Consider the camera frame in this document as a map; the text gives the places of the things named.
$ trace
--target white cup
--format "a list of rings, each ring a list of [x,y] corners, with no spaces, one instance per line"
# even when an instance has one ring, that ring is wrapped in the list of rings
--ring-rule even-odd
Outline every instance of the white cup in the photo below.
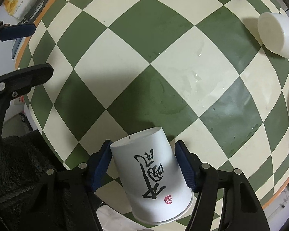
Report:
[[[136,219],[161,225],[190,208],[193,192],[161,127],[127,136],[110,149]]]
[[[289,18],[277,13],[262,13],[258,31],[263,44],[271,52],[289,58]]]

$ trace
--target metal screw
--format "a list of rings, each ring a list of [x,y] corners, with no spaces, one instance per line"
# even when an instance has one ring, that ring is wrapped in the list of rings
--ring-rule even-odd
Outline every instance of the metal screw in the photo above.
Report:
[[[18,96],[17,91],[14,91],[14,92],[12,93],[12,97],[13,97],[13,98],[16,98],[17,96]]]
[[[84,169],[87,167],[87,164],[85,162],[82,162],[81,164],[78,165],[78,167]]]
[[[0,82],[0,92],[3,91],[4,89],[5,89],[5,83]]]
[[[242,170],[236,168],[236,169],[234,170],[234,173],[237,174],[237,175],[240,175],[240,174],[242,174]]]
[[[46,171],[46,174],[48,174],[49,176],[52,175],[55,171],[51,168],[51,169],[48,169]]]
[[[204,168],[204,169],[209,169],[209,168],[210,168],[210,164],[208,164],[208,163],[202,163],[202,164],[201,164],[201,167]]]

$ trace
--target green and white checkered tablecloth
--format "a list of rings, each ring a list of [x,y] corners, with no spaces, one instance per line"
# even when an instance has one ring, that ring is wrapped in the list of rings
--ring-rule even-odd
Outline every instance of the green and white checkered tablecloth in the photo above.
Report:
[[[257,31],[270,11],[285,14],[274,0],[56,0],[20,63],[54,75],[26,104],[66,167],[161,126],[202,162],[242,169],[264,204],[289,177],[289,60]],[[96,194],[134,219],[113,161],[103,184]],[[152,229],[184,230],[191,211]]]

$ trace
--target checkered tablecloth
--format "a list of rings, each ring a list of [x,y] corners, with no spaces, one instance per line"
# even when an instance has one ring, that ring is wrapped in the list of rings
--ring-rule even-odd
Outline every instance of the checkered tablecloth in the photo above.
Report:
[[[54,75],[26,104],[68,168],[105,139],[161,126],[202,162],[242,169],[264,204],[289,177],[289,60],[257,31],[270,11],[285,14],[274,0],[56,0],[20,63]],[[96,194],[134,219],[113,161],[103,185]],[[191,212],[147,227],[184,230]]]

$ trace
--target red logo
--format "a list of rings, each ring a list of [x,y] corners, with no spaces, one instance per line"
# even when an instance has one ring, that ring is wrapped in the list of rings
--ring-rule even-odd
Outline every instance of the red logo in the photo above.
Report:
[[[164,201],[166,204],[171,204],[172,203],[172,198],[171,195],[168,195],[164,198]]]

